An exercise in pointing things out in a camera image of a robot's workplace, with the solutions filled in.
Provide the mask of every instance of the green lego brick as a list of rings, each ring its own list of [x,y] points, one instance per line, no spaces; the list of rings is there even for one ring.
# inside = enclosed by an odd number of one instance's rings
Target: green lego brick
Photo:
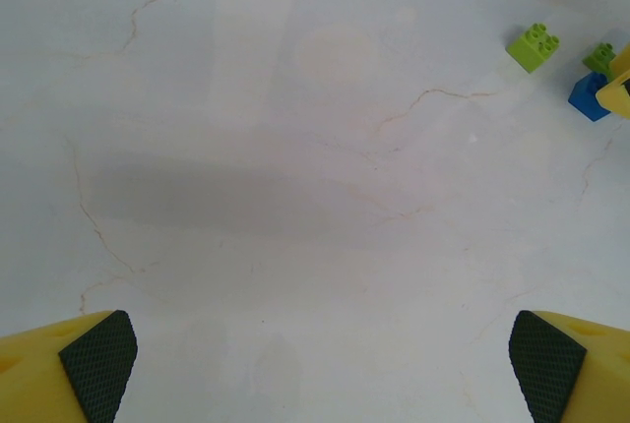
[[[532,73],[546,61],[560,46],[558,36],[550,36],[542,23],[533,24],[507,48],[523,69]]]
[[[598,44],[598,47],[596,47],[595,51],[585,57],[582,62],[593,72],[604,74],[610,82],[614,77],[612,77],[609,64],[615,57],[616,54],[612,51],[612,44],[601,42]]]

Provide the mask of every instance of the floor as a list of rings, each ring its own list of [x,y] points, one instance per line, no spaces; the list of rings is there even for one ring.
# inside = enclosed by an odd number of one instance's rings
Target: floor
[[[630,328],[630,123],[566,101],[629,0],[0,8],[0,334],[129,312],[117,421],[525,423],[519,310]]]

